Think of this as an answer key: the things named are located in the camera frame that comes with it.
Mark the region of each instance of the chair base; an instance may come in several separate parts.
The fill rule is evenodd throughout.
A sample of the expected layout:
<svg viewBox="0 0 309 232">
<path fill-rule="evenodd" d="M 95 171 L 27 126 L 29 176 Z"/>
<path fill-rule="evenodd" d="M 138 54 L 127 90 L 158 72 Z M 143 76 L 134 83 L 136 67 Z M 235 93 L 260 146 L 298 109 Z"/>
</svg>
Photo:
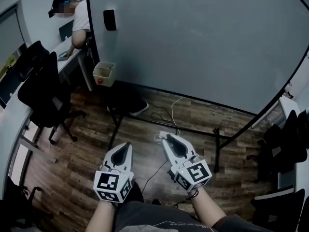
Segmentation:
<svg viewBox="0 0 309 232">
<path fill-rule="evenodd" d="M 82 111 L 82 110 L 79 110 L 79 111 L 76 111 L 76 112 L 71 112 L 68 114 L 68 116 L 66 116 L 65 119 L 67 118 L 72 118 L 72 117 L 77 117 L 77 116 L 83 116 L 84 118 L 87 116 L 87 114 Z M 68 128 L 68 126 L 63 122 L 61 122 L 64 130 L 68 133 L 68 135 L 70 136 L 70 138 L 72 139 L 73 142 L 76 142 L 77 141 L 77 137 L 73 136 L 70 132 L 70 129 Z M 53 135 L 55 134 L 55 132 L 57 131 L 57 128 L 58 128 L 59 124 L 54 126 L 53 129 L 52 129 L 52 132 L 50 133 L 49 137 L 48 137 L 48 140 L 49 142 L 54 145 L 56 144 L 55 141 L 52 139 L 53 138 Z"/>
</svg>

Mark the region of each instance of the gray wall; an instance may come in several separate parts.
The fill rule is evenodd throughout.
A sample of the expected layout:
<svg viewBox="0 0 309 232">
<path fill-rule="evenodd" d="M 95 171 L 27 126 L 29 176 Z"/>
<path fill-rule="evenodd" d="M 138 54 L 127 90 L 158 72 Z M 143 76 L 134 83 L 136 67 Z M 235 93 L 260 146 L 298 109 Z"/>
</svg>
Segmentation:
<svg viewBox="0 0 309 232">
<path fill-rule="evenodd" d="M 299 0 L 90 0 L 101 61 L 118 79 L 259 113 L 309 44 Z M 115 9 L 109 32 L 103 11 Z"/>
</svg>

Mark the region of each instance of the metal frame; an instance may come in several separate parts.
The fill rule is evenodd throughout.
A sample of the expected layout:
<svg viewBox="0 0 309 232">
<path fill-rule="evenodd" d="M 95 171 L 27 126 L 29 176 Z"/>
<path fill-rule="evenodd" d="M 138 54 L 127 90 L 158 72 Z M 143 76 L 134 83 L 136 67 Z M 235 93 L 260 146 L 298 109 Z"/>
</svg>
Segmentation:
<svg viewBox="0 0 309 232">
<path fill-rule="evenodd" d="M 303 0 L 300 0 L 300 1 L 303 3 L 303 5 L 309 11 L 309 7 L 307 6 L 307 4 Z M 89 16 L 89 23 L 90 23 L 91 34 L 92 34 L 93 42 L 95 43 L 95 46 L 93 47 L 92 51 L 93 51 L 93 55 L 94 55 L 94 61 L 95 61 L 95 63 L 98 63 L 99 62 L 98 49 L 97 49 L 95 35 L 94 35 L 94 31 L 93 31 L 92 16 L 91 16 L 89 0 L 87 0 L 87 7 L 88 7 L 88 16 Z M 114 141 L 114 139 L 116 137 L 116 134 L 117 134 L 118 129 L 119 129 L 120 125 L 121 125 L 121 122 L 122 122 L 122 120 L 123 120 L 123 118 L 125 116 L 125 117 L 128 117 L 128 118 L 136 119 L 136 120 L 143 121 L 143 122 L 148 122 L 148 123 L 162 125 L 162 126 L 166 126 L 166 127 L 169 127 L 169 128 L 174 128 L 174 129 L 182 130 L 182 131 L 188 131 L 188 132 L 192 132 L 192 133 L 196 133 L 196 134 L 201 134 L 201 135 L 215 137 L 216 138 L 216 158 L 215 158 L 216 160 L 215 160 L 215 167 L 214 167 L 213 171 L 215 173 L 217 173 L 219 171 L 219 166 L 220 166 L 219 165 L 220 164 L 220 150 L 223 147 L 227 146 L 230 142 L 232 142 L 233 140 L 238 138 L 240 135 L 242 135 L 248 128 L 250 128 L 256 121 L 258 121 L 259 118 L 261 118 L 276 103 L 276 101 L 284 94 L 284 88 L 288 85 L 288 83 L 291 81 L 292 77 L 297 72 L 299 66 L 303 62 L 303 60 L 306 57 L 306 54 L 307 54 L 308 51 L 309 51 L 309 45 L 308 45 L 308 47 L 307 47 L 307 49 L 306 49 L 306 51 L 305 51 L 301 61 L 299 62 L 298 66 L 296 67 L 295 71 L 293 72 L 291 77 L 287 80 L 287 82 L 282 87 L 282 89 L 278 92 L 278 94 L 266 105 L 266 107 L 261 112 L 259 112 L 258 115 L 256 115 L 248 124 L 246 124 L 242 129 L 240 129 L 232 137 L 227 137 L 227 136 L 220 135 L 220 130 L 218 128 L 214 128 L 214 134 L 211 134 L 211 133 L 207 133 L 207 132 L 200 131 L 200 130 L 192 130 L 192 129 L 188 129 L 188 128 L 183 128 L 183 127 L 179 127 L 179 126 L 175 126 L 175 125 L 171 125 L 171 124 L 166 124 L 166 123 L 161 123 L 161 122 L 157 122 L 157 121 L 152 121 L 152 120 L 148 120 L 148 119 L 141 118 L 141 117 L 135 117 L 135 116 L 131 116 L 131 115 L 120 114 L 120 117 L 117 120 L 116 116 L 115 116 L 114 110 L 111 108 L 111 106 L 108 106 L 109 110 L 110 110 L 110 113 L 111 113 L 111 116 L 112 116 L 112 119 L 113 119 L 113 121 L 115 123 L 115 129 L 113 131 L 111 140 L 109 142 L 108 149 L 110 150 L 112 148 L 113 141 Z M 174 93 L 174 92 L 166 91 L 166 90 L 161 90 L 161 89 L 157 89 L 157 88 L 152 88 L 152 87 L 145 87 L 145 88 L 159 90 L 159 91 L 166 92 L 166 93 L 171 93 L 171 94 L 177 94 L 177 95 L 180 95 L 180 96 L 183 96 L 183 97 L 188 97 L 188 96 L 183 95 L 183 94 L 178 94 L 178 93 Z M 200 99 L 200 98 L 194 98 L 194 97 L 189 97 L 189 98 L 196 99 L 196 100 L 203 101 L 203 102 L 208 102 L 208 103 L 216 104 L 216 105 L 223 106 L 223 107 L 227 107 L 226 105 L 210 102 L 210 101 L 203 100 L 203 99 Z M 225 142 L 223 142 L 222 144 L 220 144 L 220 139 L 221 138 L 222 139 L 227 139 L 227 140 Z"/>
</svg>

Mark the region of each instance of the white t-shirt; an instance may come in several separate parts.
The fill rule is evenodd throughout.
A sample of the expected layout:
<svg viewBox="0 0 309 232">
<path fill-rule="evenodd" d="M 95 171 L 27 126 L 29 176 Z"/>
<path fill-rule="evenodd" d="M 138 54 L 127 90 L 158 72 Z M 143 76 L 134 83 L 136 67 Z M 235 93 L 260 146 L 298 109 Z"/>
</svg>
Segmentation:
<svg viewBox="0 0 309 232">
<path fill-rule="evenodd" d="M 81 1 L 75 8 L 74 22 L 72 31 L 85 29 L 90 32 L 90 24 L 86 0 Z"/>
</svg>

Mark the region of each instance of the white trash bin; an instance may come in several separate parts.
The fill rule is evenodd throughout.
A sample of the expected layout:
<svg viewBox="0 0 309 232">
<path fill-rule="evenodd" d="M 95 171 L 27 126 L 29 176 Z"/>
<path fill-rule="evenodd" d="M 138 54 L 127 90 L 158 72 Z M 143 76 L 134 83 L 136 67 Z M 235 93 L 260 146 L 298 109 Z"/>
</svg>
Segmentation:
<svg viewBox="0 0 309 232">
<path fill-rule="evenodd" d="M 111 87 L 115 81 L 115 64 L 99 62 L 93 70 L 93 77 L 97 85 Z"/>
</svg>

